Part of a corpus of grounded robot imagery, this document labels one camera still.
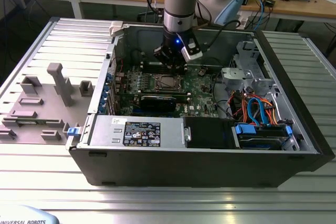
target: floor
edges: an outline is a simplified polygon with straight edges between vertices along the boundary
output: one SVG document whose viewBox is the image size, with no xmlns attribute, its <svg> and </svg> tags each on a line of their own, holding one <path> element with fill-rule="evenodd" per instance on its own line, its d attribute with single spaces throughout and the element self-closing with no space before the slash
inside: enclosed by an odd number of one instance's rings
<svg viewBox="0 0 336 224">
<path fill-rule="evenodd" d="M 51 0 L 38 0 L 38 2 L 51 16 L 73 18 L 72 8 L 68 2 Z M 138 13 L 146 10 L 144 7 L 117 6 L 117 13 L 113 13 L 111 5 L 83 3 L 82 7 L 87 19 L 118 19 L 133 22 L 136 21 Z M 2 20 L 0 27 L 0 79 L 2 76 L 3 78 L 0 83 L 9 75 L 16 62 L 24 55 L 48 20 L 49 17 L 33 0 L 28 2 L 25 10 L 19 10 L 11 17 L 7 21 L 7 51 L 9 51 L 9 54 L 7 54 L 6 60 L 4 57 L 5 28 Z M 271 19 L 266 29 L 274 28 L 277 21 L 277 19 Z M 323 23 L 305 22 L 299 31 L 307 34 L 322 52 L 325 52 L 334 36 Z M 334 50 L 329 60 L 336 66 L 336 50 Z"/>
</svg>

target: side panel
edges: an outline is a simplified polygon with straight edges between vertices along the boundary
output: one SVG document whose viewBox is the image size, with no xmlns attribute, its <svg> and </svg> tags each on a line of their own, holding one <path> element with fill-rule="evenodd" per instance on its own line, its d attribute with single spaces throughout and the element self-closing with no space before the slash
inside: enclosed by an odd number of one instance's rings
<svg viewBox="0 0 336 224">
<path fill-rule="evenodd" d="M 280 83 L 279 89 L 286 94 L 310 141 L 315 149 L 322 154 L 318 162 L 311 168 L 311 171 L 316 170 L 334 159 L 335 155 L 262 31 L 257 32 L 257 39 L 262 49 L 262 56 L 272 68 L 273 78 Z"/>
<path fill-rule="evenodd" d="M 277 187 L 320 155 L 79 150 L 70 154 L 92 185 Z"/>
</svg>

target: sticker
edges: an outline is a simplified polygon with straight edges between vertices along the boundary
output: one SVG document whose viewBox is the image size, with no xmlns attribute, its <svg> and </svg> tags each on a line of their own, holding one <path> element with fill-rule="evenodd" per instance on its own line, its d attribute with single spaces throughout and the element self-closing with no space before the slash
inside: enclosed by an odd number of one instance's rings
<svg viewBox="0 0 336 224">
<path fill-rule="evenodd" d="M 125 124 L 126 122 L 126 118 L 112 118 L 112 124 Z"/>
<path fill-rule="evenodd" d="M 160 147 L 161 124 L 145 122 L 124 122 L 124 146 Z"/>
</svg>

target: aluminum profile table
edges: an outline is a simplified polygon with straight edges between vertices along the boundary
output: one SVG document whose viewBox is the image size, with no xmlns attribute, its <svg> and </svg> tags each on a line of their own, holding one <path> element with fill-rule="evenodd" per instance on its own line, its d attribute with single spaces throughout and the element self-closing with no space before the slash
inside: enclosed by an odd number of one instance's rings
<svg viewBox="0 0 336 224">
<path fill-rule="evenodd" d="M 0 113 L 10 107 L 10 96 L 20 93 L 17 82 L 29 66 L 50 56 L 51 38 L 70 43 L 55 57 L 61 63 L 97 60 L 100 49 L 71 50 L 70 40 L 108 41 L 109 22 L 61 19 L 49 22 L 0 89 Z M 335 70 L 309 39 L 298 34 L 265 32 L 282 65 L 308 109 L 336 148 Z M 62 58 L 62 51 L 68 58 Z M 81 76 L 97 79 L 99 70 L 68 68 L 71 82 Z M 0 204 L 29 205 L 68 223 L 334 223 L 336 218 L 336 162 L 314 173 L 300 173 L 277 189 L 253 188 L 131 188 L 97 187 L 87 183 L 61 145 L 0 145 Z"/>
</svg>

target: table leg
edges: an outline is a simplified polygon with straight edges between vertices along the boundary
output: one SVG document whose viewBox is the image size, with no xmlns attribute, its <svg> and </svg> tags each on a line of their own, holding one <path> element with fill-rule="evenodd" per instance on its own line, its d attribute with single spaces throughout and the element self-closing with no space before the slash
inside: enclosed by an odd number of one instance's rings
<svg viewBox="0 0 336 224">
<path fill-rule="evenodd" d="M 75 18 L 84 18 L 83 10 L 80 6 L 79 0 L 71 0 L 71 5 Z"/>
</svg>

